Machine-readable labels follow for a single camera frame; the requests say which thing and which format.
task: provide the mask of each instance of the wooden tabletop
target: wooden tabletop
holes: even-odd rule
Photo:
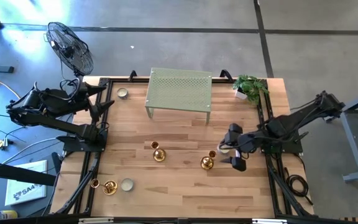
[[[84,81],[97,85],[99,78],[84,77]],[[288,114],[283,79],[268,78],[267,83],[274,115]],[[126,100],[117,97],[117,90],[122,87],[129,91]],[[220,162],[225,158],[220,154],[211,170],[200,167],[200,159],[216,150],[231,123],[241,125],[245,133],[256,130],[259,120],[255,105],[235,98],[230,84],[213,84],[208,125],[205,113],[189,111],[156,109],[150,119],[145,110],[146,93],[147,83],[113,85],[112,99],[116,102],[109,109],[108,143],[101,156],[98,179],[102,184],[114,180],[119,188],[114,195],[105,195],[102,187],[95,190],[92,216],[273,217],[265,158],[259,150],[250,155],[245,172]],[[73,122],[89,124],[91,118],[88,112],[82,111],[74,116]],[[153,159],[152,141],[157,141],[166,151],[167,158],[163,162]],[[76,189],[83,157],[83,152],[75,152],[63,161],[51,212],[62,207]],[[290,174],[305,177],[297,157],[285,154],[282,159]],[[135,182],[133,191],[121,190],[121,181],[125,178]],[[84,191],[81,211],[88,189],[89,184]],[[279,190],[277,193],[284,211],[282,193]],[[313,207],[305,198],[296,199],[313,213]]]

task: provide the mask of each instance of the potted plant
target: potted plant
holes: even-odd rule
[[[239,75],[233,84],[233,90],[236,90],[235,96],[240,99],[247,99],[253,104],[259,104],[259,92],[269,93],[261,80],[248,75]]]

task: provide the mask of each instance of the gray floor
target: gray floor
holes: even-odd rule
[[[358,30],[358,0],[260,0],[266,29]],[[0,20],[9,23],[96,27],[213,27],[257,28],[251,0],[119,0],[119,1],[0,1]],[[92,75],[149,75],[151,67],[211,71],[223,68],[233,75],[266,77],[258,34],[180,34],[77,32],[93,54]],[[358,36],[267,35],[275,77],[285,79],[291,106],[310,101],[322,90],[341,101],[358,96]],[[13,74],[0,80],[23,95],[38,81],[40,87],[57,87],[60,61],[44,42],[43,32],[0,31],[0,65],[12,65]],[[72,77],[63,66],[64,76]],[[0,87],[0,113],[14,95]],[[0,129],[17,126],[0,118]],[[340,120],[322,120],[302,129],[306,174],[316,214],[321,217],[358,217],[358,181],[345,184],[342,175],[357,170]],[[62,134],[43,127],[16,132],[15,141],[0,151],[0,162],[41,139]],[[37,159],[25,157],[17,163]]]

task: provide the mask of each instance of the brass cup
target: brass cup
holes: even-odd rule
[[[211,158],[215,158],[216,152],[215,152],[215,151],[210,151],[210,152],[208,153],[208,155],[209,155]]]
[[[163,149],[156,149],[153,152],[153,158],[157,162],[161,162],[165,159],[165,151]]]
[[[214,160],[209,156],[204,156],[201,158],[200,164],[204,170],[209,170],[214,166]]]
[[[158,142],[152,142],[151,146],[152,146],[152,149],[158,149],[159,144],[158,144]]]
[[[117,183],[113,180],[108,180],[106,183],[104,183],[103,186],[103,192],[106,195],[112,195],[116,193],[117,191]]]
[[[99,187],[100,181],[98,179],[91,180],[91,187],[96,188]]]

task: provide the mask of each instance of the white cable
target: white cable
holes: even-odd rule
[[[7,164],[9,161],[11,161],[13,158],[15,158],[17,155],[19,155],[20,153],[22,153],[24,150],[30,148],[31,146],[34,146],[36,144],[40,144],[40,143],[43,143],[43,142],[46,142],[46,141],[51,141],[51,140],[56,140],[56,137],[54,138],[50,138],[50,139],[44,139],[42,141],[39,141],[39,142],[35,142],[27,147],[25,147],[24,149],[20,150],[18,153],[14,154],[12,157],[10,157],[9,159],[5,160],[2,164]]]

